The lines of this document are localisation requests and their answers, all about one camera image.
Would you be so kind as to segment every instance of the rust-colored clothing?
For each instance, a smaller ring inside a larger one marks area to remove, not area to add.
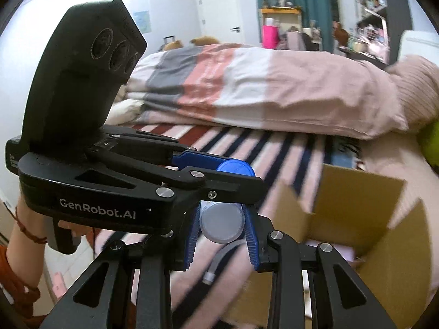
[[[0,246],[0,286],[16,312],[30,329],[37,329],[45,315],[34,317],[33,304],[39,299],[38,288],[24,283],[11,270],[6,258],[6,247]]]

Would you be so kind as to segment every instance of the striped duvet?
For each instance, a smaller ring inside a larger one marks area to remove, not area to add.
[[[299,196],[304,210],[312,211],[323,163],[331,163],[333,145],[337,137],[307,135],[292,132],[272,132],[238,127],[148,125],[136,128],[179,139],[203,152],[238,158],[251,164],[257,176],[265,180],[269,192],[260,207],[262,215],[274,213],[278,182],[289,184]],[[96,232],[95,251],[115,239],[125,243],[141,241],[145,235],[99,230]],[[253,267],[245,244],[222,251],[224,245],[212,243],[204,236],[198,240],[194,262],[186,272],[171,274],[171,301],[175,328],[205,329],[233,328],[221,321],[234,298],[239,294]],[[212,261],[215,279],[211,285],[203,283],[203,275]],[[136,302],[137,271],[132,301]],[[238,328],[255,328],[241,325]]]

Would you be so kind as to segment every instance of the blue gripper pad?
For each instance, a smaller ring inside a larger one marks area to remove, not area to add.
[[[201,154],[192,151],[184,151],[183,153],[172,157],[172,165],[183,169],[188,166],[197,168],[206,168],[216,170],[219,165],[230,158],[216,157],[209,154]]]
[[[186,265],[186,269],[189,268],[190,264],[194,260],[195,245],[197,244],[198,234],[200,232],[200,209],[201,202],[198,203],[197,210],[194,214],[194,221],[192,222],[192,228],[190,229],[190,233],[186,239],[186,252],[184,256],[184,264]]]
[[[250,263],[255,268],[255,271],[257,271],[259,268],[259,241],[258,241],[258,237],[256,236],[255,229],[253,227],[250,211],[245,205],[242,207],[242,210],[244,211],[244,218],[245,218],[244,233],[245,233],[245,239],[247,240],[247,248],[249,250]]]

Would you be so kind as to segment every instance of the metal screw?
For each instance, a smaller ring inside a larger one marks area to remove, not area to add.
[[[270,236],[275,240],[281,240],[284,237],[284,234],[276,230],[276,231],[272,231]]]
[[[174,231],[170,231],[169,233],[167,233],[166,235],[162,235],[162,237],[164,237],[164,238],[168,238],[168,237],[172,237],[172,235],[174,235]]]
[[[194,177],[197,177],[197,178],[204,177],[204,174],[202,174],[201,172],[198,172],[198,171],[192,171],[190,174],[192,174]]]
[[[320,248],[322,249],[322,251],[324,252],[331,252],[332,251],[332,245],[330,243],[322,243],[320,245]]]
[[[211,190],[209,193],[207,193],[207,196],[209,199],[215,199],[216,198],[216,192],[214,190]]]
[[[174,191],[165,187],[157,188],[155,192],[158,196],[161,196],[163,198],[172,198],[174,196]]]
[[[120,250],[123,246],[123,242],[120,240],[115,240],[111,243],[110,249],[112,250]]]

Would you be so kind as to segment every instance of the blue round cap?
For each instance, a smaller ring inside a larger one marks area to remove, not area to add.
[[[227,160],[221,163],[216,170],[221,172],[248,175],[251,177],[256,176],[253,168],[247,162],[241,160]]]

